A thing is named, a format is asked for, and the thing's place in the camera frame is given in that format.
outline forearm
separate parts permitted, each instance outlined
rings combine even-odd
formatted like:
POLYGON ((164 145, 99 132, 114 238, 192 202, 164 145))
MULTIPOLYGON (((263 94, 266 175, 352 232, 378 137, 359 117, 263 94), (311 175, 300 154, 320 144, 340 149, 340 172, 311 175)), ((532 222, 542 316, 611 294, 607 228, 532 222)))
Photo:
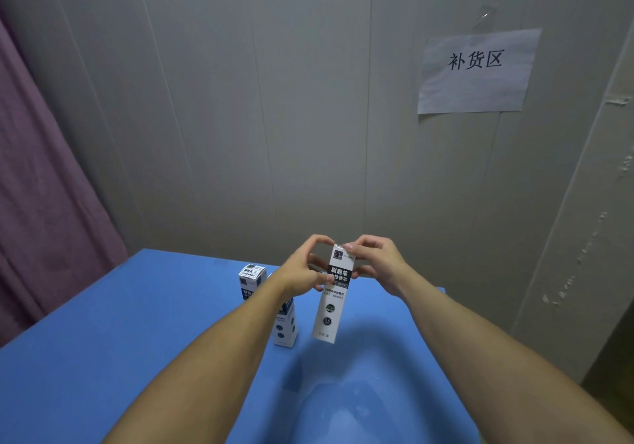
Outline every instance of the forearm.
POLYGON ((403 299, 426 344, 490 444, 631 442, 579 386, 419 275, 403 299))
POLYGON ((105 442, 224 442, 283 301, 271 276, 194 340, 132 403, 105 442))

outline black and white packaging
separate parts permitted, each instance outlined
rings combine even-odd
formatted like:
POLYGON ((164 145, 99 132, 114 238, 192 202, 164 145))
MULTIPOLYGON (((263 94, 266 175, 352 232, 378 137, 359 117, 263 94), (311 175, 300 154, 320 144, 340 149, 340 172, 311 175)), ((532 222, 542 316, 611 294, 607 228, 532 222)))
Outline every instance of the black and white packaging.
POLYGON ((345 295, 354 269, 354 256, 340 246, 332 248, 328 273, 335 277, 334 284, 323 286, 317 315, 313 325, 313 337, 322 341, 335 343, 337 329, 344 309, 345 295))
MULTIPOLYGON (((258 287, 267 279, 266 268, 249 264, 238 274, 242 298, 246 301, 258 287)), ((297 323, 295 322, 295 302, 291 297, 281 305, 275 318, 275 325, 271 331, 273 342, 277 346, 292 347, 297 337, 297 323)))

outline curtain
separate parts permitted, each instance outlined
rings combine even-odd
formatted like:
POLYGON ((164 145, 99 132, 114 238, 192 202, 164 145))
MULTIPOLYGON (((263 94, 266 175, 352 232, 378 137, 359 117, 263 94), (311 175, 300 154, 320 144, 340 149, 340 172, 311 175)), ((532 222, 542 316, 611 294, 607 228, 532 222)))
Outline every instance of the curtain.
POLYGON ((0 22, 0 346, 126 258, 0 22))

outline paper sign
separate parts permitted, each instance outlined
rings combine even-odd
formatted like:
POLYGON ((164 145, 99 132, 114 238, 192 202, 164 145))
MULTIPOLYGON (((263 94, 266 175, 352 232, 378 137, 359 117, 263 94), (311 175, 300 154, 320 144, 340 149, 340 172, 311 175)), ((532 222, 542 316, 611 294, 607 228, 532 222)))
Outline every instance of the paper sign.
POLYGON ((419 114, 520 111, 541 29, 431 38, 419 114))

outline person's right hand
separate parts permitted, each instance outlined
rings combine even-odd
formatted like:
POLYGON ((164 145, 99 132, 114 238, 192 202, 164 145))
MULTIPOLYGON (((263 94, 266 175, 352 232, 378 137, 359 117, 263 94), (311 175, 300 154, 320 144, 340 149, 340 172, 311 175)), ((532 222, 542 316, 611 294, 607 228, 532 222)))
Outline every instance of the person's right hand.
POLYGON ((373 277, 392 296, 403 298, 403 286, 418 276, 405 262, 392 240, 386 237, 362 235, 343 247, 353 256, 370 261, 370 265, 355 268, 352 278, 356 279, 360 275, 373 277))

